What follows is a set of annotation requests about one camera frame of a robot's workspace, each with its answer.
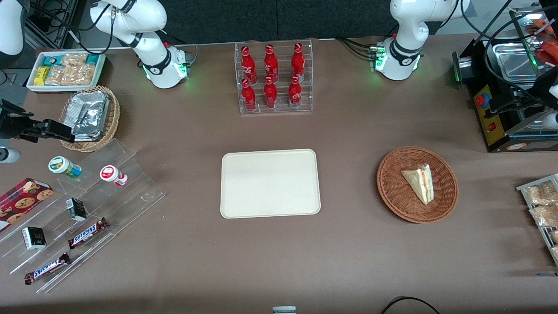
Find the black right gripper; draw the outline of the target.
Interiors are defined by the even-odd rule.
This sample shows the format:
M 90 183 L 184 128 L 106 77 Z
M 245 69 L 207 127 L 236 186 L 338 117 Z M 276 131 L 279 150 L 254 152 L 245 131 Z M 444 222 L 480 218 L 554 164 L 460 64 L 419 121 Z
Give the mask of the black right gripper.
M 65 142 L 74 142 L 75 135 L 71 127 L 58 123 L 52 119 L 45 119 L 42 129 L 36 127 L 39 121 L 31 119 L 34 113 L 28 113 L 20 106 L 14 105 L 4 99 L 1 100 L 0 138 L 4 140 L 18 138 L 33 143 L 44 135 L 44 138 L 54 138 Z

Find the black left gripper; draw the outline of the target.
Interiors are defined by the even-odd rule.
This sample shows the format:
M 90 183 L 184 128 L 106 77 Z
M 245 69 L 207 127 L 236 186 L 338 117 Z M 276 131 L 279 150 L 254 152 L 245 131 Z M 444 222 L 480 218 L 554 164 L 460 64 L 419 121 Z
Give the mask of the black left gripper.
M 540 105 L 551 109 L 558 109 L 557 104 L 557 77 L 558 68 L 555 66 L 538 77 L 534 85 L 529 89 L 529 96 L 515 96 L 509 94 L 496 95 L 492 98 L 493 115 L 500 115 L 511 111 L 524 110 L 531 105 L 528 103 L 531 98 Z

